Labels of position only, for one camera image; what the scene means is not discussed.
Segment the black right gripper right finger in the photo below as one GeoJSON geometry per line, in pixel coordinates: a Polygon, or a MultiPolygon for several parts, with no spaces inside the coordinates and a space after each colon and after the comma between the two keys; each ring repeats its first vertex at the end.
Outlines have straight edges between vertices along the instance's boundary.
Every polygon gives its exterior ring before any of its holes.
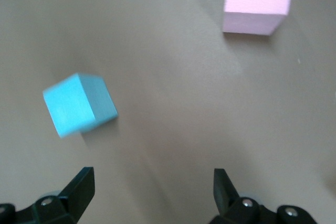
{"type": "Polygon", "coordinates": [[[213,195],[219,215],[210,223],[316,223],[298,206],[281,205],[273,212],[252,198],[240,196],[221,168],[214,169],[213,195]]]}

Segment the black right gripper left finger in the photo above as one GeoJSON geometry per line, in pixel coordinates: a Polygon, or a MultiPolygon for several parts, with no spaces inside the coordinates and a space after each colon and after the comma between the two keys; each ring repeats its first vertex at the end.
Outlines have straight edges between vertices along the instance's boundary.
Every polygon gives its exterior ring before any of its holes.
{"type": "Polygon", "coordinates": [[[95,195],[94,168],[84,167],[58,194],[17,211],[1,204],[1,223],[77,223],[95,195]]]}

